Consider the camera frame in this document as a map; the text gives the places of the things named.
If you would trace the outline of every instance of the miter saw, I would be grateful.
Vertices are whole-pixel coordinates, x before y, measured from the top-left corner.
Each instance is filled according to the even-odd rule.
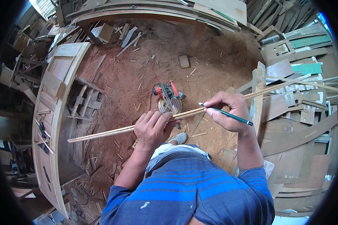
[[[167,85],[157,83],[153,88],[154,95],[161,95],[162,99],[158,102],[158,109],[161,113],[172,112],[173,115],[181,113],[183,109],[182,100],[186,96],[177,91],[174,83],[170,81]]]

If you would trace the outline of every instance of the hand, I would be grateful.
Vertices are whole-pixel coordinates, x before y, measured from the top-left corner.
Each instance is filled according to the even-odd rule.
[[[205,102],[204,106],[214,107],[217,109],[222,109],[224,106],[229,106],[230,114],[236,115],[248,121],[252,121],[247,108],[247,103],[245,102],[244,96],[242,94],[219,92],[209,101]],[[252,126],[249,126],[243,122],[239,122],[236,119],[227,117],[216,110],[206,108],[205,111],[217,124],[231,132],[244,133],[252,128]]]
[[[170,136],[176,123],[181,120],[169,121],[171,112],[162,114],[159,111],[149,111],[143,114],[134,127],[134,133],[138,137],[137,147],[147,152],[154,152]]]

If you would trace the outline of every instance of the sawdust floor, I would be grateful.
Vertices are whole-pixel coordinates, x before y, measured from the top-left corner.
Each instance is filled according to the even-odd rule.
[[[194,58],[189,59],[191,67],[182,69],[178,57],[187,53],[190,38],[194,34],[193,26],[181,23],[172,25],[158,20],[118,20],[112,26],[122,26],[125,22],[131,22],[131,27],[137,26],[139,31],[151,30],[152,33],[149,37],[140,38],[137,47],[129,47],[119,58],[115,58],[115,62],[114,56],[121,47],[116,43],[119,33],[113,33],[112,43],[92,47],[77,72],[78,76],[89,80],[98,61],[107,54],[99,68],[102,76],[96,85],[106,92],[108,99],[94,116],[91,130],[95,124],[100,124],[98,132],[130,126],[143,113],[157,109],[158,97],[150,98],[152,88],[156,83],[168,83],[169,80],[173,80],[177,90],[187,96],[183,100],[183,112],[198,108],[198,102],[205,102],[214,92],[225,91],[231,86],[239,88],[249,82],[252,79],[252,70],[262,60],[259,45],[250,31],[245,28],[235,33],[224,31],[224,35],[218,36],[207,26]],[[194,68],[196,71],[192,76],[190,73]],[[138,111],[132,102],[136,106],[141,103]],[[215,124],[208,115],[204,118],[208,121],[202,119],[194,134],[207,134],[191,138],[189,144],[197,144],[217,163],[223,147],[236,148],[237,138],[235,134],[230,134]],[[184,119],[181,127],[188,123],[191,128],[196,119],[197,117]],[[174,128],[171,137],[180,132],[181,130]],[[134,132],[130,132],[94,140],[92,154],[98,157],[96,166],[104,165],[106,168],[89,184],[96,193],[89,200],[91,206],[86,205],[84,208],[93,211],[92,218],[100,215],[94,201],[100,201],[103,209],[105,202],[102,191],[108,195],[113,185],[106,177],[112,168],[111,163],[125,162],[133,152],[135,139]]]

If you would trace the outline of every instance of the green painted board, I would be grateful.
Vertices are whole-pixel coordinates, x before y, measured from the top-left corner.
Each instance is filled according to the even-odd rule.
[[[325,43],[331,41],[329,35],[319,35],[313,37],[299,38],[291,40],[290,43],[293,45],[293,48],[297,49],[300,47],[312,46],[319,43]]]
[[[310,63],[310,64],[292,65],[292,68],[294,72],[306,75],[309,73],[311,74],[322,73],[322,68],[320,66],[321,63]]]

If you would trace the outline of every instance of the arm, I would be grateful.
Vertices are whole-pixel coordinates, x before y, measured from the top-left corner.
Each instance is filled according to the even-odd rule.
[[[229,113],[251,121],[247,104],[242,94],[228,94],[219,92],[212,99],[204,103],[205,107],[222,109],[229,106]],[[238,167],[240,170],[263,166],[263,155],[260,150],[255,128],[248,124],[227,117],[216,110],[206,108],[208,115],[224,129],[238,132]]]
[[[170,136],[176,123],[169,122],[172,113],[162,114],[149,111],[143,114],[135,124],[134,133],[138,143],[114,185],[135,190],[143,180],[144,172],[156,148]]]

